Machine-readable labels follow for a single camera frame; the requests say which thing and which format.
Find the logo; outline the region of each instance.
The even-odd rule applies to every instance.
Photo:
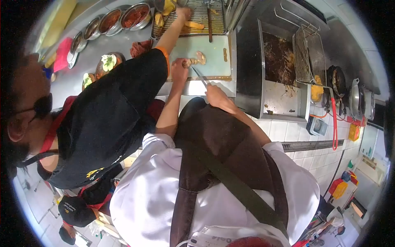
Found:
[[[93,175],[93,176],[92,176],[92,174],[98,173],[98,172],[100,172],[100,171],[103,170],[103,169],[104,169],[104,167],[102,167],[102,168],[100,168],[100,169],[97,169],[97,170],[93,170],[93,171],[91,171],[91,172],[88,172],[88,173],[87,173],[87,178],[89,178],[89,180],[93,180],[96,174]]]
[[[68,204],[67,202],[65,202],[65,203],[63,204],[63,206],[64,206],[64,211],[65,211],[66,213],[69,213],[70,211],[71,211],[71,212],[74,212],[74,211],[75,211],[75,208],[74,208],[73,206],[71,206],[70,204]]]

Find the eyeglasses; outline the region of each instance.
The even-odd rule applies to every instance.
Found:
[[[51,110],[52,110],[52,94],[50,93],[48,96],[44,96],[44,97],[39,98],[34,103],[32,108],[29,108],[29,109],[26,109],[26,110],[22,110],[22,111],[18,111],[16,113],[14,113],[14,115],[22,113],[22,112],[26,112],[26,111],[32,111],[32,110],[34,110],[36,112],[36,114],[30,120],[30,122],[33,121],[36,118],[43,119],[46,115],[48,115],[51,112]]]

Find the white chef jacket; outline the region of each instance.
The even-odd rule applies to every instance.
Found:
[[[307,170],[284,154],[280,142],[263,148],[276,162],[282,178],[289,211],[287,233],[293,245],[318,208],[320,189]],[[169,246],[181,157],[181,149],[175,148],[170,136],[148,133],[144,137],[143,151],[119,182],[110,202],[113,224],[129,245]],[[269,192],[255,192],[274,209],[274,198]],[[250,227],[257,223],[220,183],[198,193],[191,235],[205,226]]]

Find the orange sleeve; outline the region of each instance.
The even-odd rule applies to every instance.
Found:
[[[166,58],[166,62],[167,62],[167,77],[169,77],[169,75],[170,75],[170,61],[169,61],[169,54],[167,53],[166,49],[165,49],[165,48],[163,48],[163,47],[161,47],[161,46],[157,46],[157,47],[155,47],[154,49],[158,49],[158,50],[160,50],[160,51],[163,53],[163,55],[165,56],[165,58]]]

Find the hand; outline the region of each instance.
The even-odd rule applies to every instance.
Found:
[[[173,87],[177,87],[179,90],[183,90],[186,79],[188,78],[188,69],[182,66],[182,63],[186,61],[186,58],[177,58],[171,63],[171,78],[173,80]]]
[[[236,113],[238,108],[218,86],[208,83],[205,94],[210,105],[218,107],[230,114]]]
[[[191,19],[192,10],[189,7],[176,8],[175,12],[177,14],[177,18],[181,18],[183,21]]]

